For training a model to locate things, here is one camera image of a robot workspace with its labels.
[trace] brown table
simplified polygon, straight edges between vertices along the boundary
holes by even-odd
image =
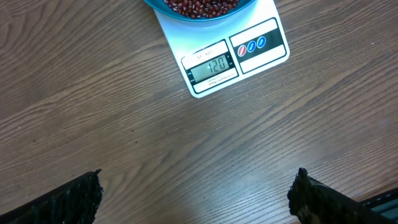
[[[196,100],[142,1],[1,1],[0,213],[98,168],[97,223],[288,223],[299,167],[398,187],[398,1],[276,3],[288,61]]]

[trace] display reading 120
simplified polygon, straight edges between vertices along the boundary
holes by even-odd
[[[227,69],[229,69],[228,62],[225,55],[222,55],[191,69],[191,72],[195,81],[200,82]]]

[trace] pile of beans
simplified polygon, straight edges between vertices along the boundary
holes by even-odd
[[[163,0],[179,14],[196,18],[213,18],[225,15],[238,4],[239,0]]]

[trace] blue button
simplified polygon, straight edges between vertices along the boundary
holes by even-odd
[[[256,49],[256,41],[252,40],[248,44],[248,52],[251,53]]]
[[[259,39],[257,40],[257,47],[258,48],[262,48],[263,46],[265,46],[267,40],[265,37],[259,37]]]

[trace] digital scale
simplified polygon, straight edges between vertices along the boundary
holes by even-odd
[[[156,12],[192,96],[201,98],[286,61],[286,36],[273,0],[257,0],[215,21]]]

